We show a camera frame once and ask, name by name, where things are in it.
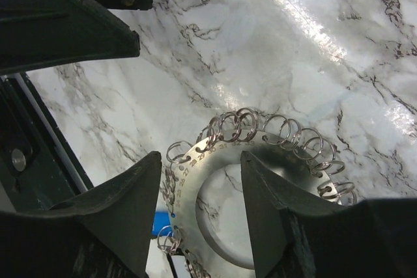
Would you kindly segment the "blue key tag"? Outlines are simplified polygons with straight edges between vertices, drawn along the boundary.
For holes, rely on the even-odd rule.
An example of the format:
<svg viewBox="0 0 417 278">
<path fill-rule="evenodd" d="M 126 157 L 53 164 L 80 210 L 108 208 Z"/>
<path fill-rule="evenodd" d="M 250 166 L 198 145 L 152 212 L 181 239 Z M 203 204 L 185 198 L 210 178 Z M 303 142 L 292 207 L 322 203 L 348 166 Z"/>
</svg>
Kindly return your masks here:
<svg viewBox="0 0 417 278">
<path fill-rule="evenodd" d="M 172 227 L 169 218 L 170 214 L 168 212 L 156 211 L 154 213 L 151 232 L 154 237 L 172 236 Z"/>
</svg>

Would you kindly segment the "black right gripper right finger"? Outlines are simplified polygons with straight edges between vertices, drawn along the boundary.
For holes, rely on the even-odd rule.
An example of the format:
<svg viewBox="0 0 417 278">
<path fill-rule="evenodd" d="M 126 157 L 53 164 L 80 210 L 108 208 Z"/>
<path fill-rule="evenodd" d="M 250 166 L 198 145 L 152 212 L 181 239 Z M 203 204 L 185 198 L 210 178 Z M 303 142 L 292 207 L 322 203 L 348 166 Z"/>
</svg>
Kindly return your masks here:
<svg viewBox="0 0 417 278">
<path fill-rule="evenodd" d="M 342 206 L 240 157 L 257 277 L 415 277 L 416 200 Z"/>
</svg>

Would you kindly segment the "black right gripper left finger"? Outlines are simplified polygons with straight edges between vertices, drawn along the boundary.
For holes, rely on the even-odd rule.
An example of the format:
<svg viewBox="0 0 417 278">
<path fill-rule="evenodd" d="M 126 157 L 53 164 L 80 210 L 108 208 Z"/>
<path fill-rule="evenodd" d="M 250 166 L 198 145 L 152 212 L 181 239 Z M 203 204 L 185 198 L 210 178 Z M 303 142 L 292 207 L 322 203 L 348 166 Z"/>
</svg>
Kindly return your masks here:
<svg viewBox="0 0 417 278">
<path fill-rule="evenodd" d="M 1 213 L 2 277 L 145 277 L 162 157 L 49 210 Z"/>
</svg>

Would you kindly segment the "silver keyring disc with rings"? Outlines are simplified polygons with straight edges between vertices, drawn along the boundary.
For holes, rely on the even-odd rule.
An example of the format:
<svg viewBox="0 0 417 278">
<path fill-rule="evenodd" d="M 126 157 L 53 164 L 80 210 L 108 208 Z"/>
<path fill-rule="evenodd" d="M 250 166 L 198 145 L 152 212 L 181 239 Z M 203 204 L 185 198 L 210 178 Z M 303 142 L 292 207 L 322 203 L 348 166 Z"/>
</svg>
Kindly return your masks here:
<svg viewBox="0 0 417 278">
<path fill-rule="evenodd" d="M 240 178 L 244 151 L 317 197 L 357 202 L 354 183 L 335 180 L 345 164 L 317 130 L 281 114 L 264 118 L 249 107 L 212 117 L 195 143 L 176 141 L 167 149 L 161 187 L 170 224 L 158 246 L 184 255 L 192 277 L 255 275 Z"/>
</svg>

